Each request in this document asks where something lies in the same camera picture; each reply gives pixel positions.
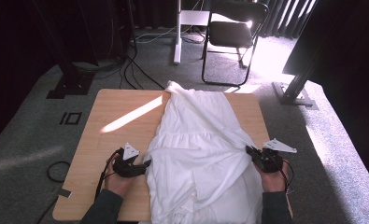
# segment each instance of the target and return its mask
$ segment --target human hand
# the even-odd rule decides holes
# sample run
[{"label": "human hand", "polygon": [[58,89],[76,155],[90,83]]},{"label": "human hand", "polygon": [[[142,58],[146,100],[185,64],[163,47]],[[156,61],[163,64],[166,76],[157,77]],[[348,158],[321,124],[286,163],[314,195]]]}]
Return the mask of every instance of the human hand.
[{"label": "human hand", "polygon": [[132,183],[135,180],[135,177],[122,177],[118,174],[113,174],[114,170],[112,168],[112,165],[115,161],[115,159],[118,158],[118,154],[115,155],[109,162],[107,171],[106,171],[106,180],[105,180],[105,189],[108,189],[118,195],[120,195],[122,198],[125,195],[126,190],[132,185]]},{"label": "human hand", "polygon": [[[254,165],[257,171],[260,173],[262,184],[263,184],[263,191],[264,192],[278,192],[278,191],[285,191],[286,190],[286,181],[283,174],[280,171],[274,173],[265,173],[256,165]],[[285,176],[287,175],[288,171],[288,162],[283,160],[283,167],[282,171]]]}]

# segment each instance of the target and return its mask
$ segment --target black sleeve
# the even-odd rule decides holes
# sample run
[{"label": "black sleeve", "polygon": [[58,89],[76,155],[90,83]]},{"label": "black sleeve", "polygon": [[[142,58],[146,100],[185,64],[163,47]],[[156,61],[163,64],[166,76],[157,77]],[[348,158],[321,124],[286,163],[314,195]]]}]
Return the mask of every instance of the black sleeve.
[{"label": "black sleeve", "polygon": [[107,189],[102,189],[94,204],[79,223],[116,224],[122,202],[123,198],[120,195]]},{"label": "black sleeve", "polygon": [[285,192],[263,193],[262,224],[291,224]]}]

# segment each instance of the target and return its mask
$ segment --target white dress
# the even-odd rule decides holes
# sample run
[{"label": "white dress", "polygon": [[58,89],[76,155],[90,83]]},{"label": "white dress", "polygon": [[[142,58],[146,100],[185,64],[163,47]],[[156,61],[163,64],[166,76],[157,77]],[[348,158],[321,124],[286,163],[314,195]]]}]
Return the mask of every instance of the white dress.
[{"label": "white dress", "polygon": [[166,90],[144,159],[152,223],[261,223],[261,178],[245,150],[254,143],[224,94],[172,81]]}]

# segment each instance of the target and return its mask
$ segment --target folding chair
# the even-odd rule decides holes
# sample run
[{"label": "folding chair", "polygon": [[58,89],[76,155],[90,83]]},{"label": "folding chair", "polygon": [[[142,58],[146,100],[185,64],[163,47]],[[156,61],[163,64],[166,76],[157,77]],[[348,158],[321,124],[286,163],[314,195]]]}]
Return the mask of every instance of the folding chair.
[{"label": "folding chair", "polygon": [[[205,83],[239,87],[248,81],[248,74],[257,46],[259,32],[268,16],[268,11],[268,6],[261,3],[235,1],[223,1],[211,8],[206,29],[206,40],[202,53],[202,58],[204,60],[202,65],[202,80]],[[230,21],[215,21],[214,17],[216,15],[221,15],[230,19]],[[227,83],[207,81],[205,76],[207,53],[223,53],[220,51],[208,50],[208,42],[213,46],[236,48],[237,54],[239,54],[240,57],[240,64],[243,64],[242,59],[246,52],[240,55],[239,49],[244,48],[248,51],[248,49],[252,48],[248,70],[243,82]]]}]

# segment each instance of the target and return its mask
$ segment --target tripod base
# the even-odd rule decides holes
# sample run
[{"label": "tripod base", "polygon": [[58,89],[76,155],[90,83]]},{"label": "tripod base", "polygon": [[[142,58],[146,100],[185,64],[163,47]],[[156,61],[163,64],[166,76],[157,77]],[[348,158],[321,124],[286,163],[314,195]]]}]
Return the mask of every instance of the tripod base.
[{"label": "tripod base", "polygon": [[78,74],[81,76],[79,81],[75,85],[69,86],[64,84],[65,76],[63,75],[55,90],[50,91],[47,99],[64,99],[66,95],[87,95],[92,85],[94,73],[78,71]]},{"label": "tripod base", "polygon": [[275,91],[277,92],[277,97],[279,98],[279,101],[283,105],[304,105],[306,109],[309,110],[319,110],[318,106],[316,105],[316,102],[314,100],[311,100],[309,96],[307,95],[305,90],[302,90],[298,96],[292,100],[288,98],[288,95],[286,93],[286,89],[288,88],[288,84],[284,84],[282,82],[273,82]]}]

